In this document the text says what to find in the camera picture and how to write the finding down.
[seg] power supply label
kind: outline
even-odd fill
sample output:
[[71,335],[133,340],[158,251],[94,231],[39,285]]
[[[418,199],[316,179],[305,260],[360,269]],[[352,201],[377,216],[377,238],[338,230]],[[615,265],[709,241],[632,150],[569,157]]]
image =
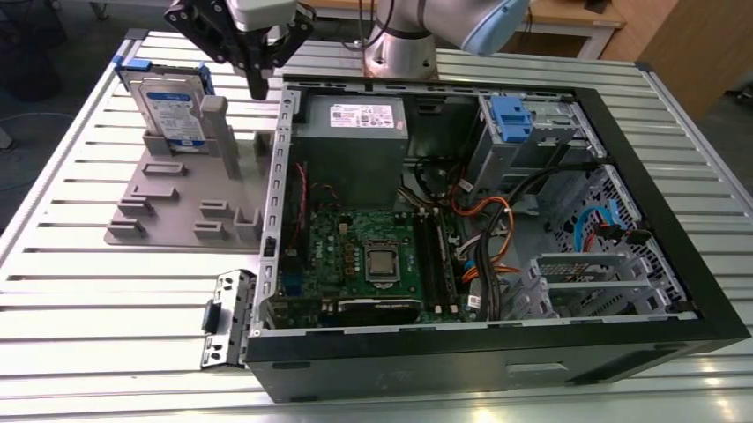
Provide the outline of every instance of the power supply label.
[[336,104],[330,107],[333,128],[394,128],[392,106]]
[[194,100],[189,94],[147,93],[154,111],[154,119],[169,140],[179,141],[181,145],[197,146],[203,144],[205,136],[199,119],[191,115]]

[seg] cpu socket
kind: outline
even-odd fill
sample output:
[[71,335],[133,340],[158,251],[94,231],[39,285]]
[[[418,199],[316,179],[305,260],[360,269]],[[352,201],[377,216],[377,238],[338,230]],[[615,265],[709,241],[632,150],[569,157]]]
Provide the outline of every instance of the cpu socket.
[[381,289],[401,282],[401,259],[398,243],[394,241],[366,241],[366,280]]

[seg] motherboard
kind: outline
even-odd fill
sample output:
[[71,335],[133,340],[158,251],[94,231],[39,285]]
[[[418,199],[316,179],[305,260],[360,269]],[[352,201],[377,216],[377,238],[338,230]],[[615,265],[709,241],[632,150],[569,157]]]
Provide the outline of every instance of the motherboard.
[[283,260],[277,327],[466,321],[440,213],[325,210],[308,232]]

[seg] slotted aluminum surface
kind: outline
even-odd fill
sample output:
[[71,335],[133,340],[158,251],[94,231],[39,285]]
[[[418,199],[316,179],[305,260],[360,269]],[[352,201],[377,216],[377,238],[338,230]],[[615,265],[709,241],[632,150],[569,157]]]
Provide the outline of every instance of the slotted aluminum surface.
[[[178,34],[127,41],[137,57],[209,60]],[[253,101],[207,63],[238,138],[273,130],[281,79]],[[358,56],[309,42],[283,72],[360,75]],[[597,88],[735,307],[753,324],[749,198],[657,79],[629,63],[440,54],[441,77]],[[753,341],[612,385],[277,405],[249,373],[197,371],[214,276],[254,256],[111,247],[105,224],[145,150],[145,126],[113,66],[34,186],[0,249],[0,419],[145,421],[740,421],[753,415]]]

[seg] blue drive bay latch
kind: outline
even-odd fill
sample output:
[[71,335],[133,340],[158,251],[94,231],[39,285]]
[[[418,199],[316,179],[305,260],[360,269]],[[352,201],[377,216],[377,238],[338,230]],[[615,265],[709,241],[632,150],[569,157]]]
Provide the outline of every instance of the blue drive bay latch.
[[493,95],[490,97],[492,119],[501,130],[502,141],[522,144],[533,130],[530,112],[518,97]]

